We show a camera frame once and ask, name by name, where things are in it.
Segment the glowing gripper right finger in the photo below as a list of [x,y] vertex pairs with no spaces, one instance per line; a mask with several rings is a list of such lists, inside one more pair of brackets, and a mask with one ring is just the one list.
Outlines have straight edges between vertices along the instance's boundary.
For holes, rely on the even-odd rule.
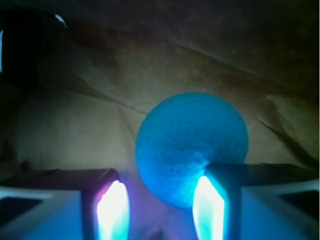
[[192,214],[200,240],[317,240],[320,181],[292,164],[222,164],[205,169]]

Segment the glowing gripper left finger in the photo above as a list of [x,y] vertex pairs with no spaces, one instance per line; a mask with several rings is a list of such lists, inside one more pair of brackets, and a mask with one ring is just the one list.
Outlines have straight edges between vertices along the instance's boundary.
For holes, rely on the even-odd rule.
[[130,203],[113,168],[34,170],[0,183],[3,240],[126,240]]

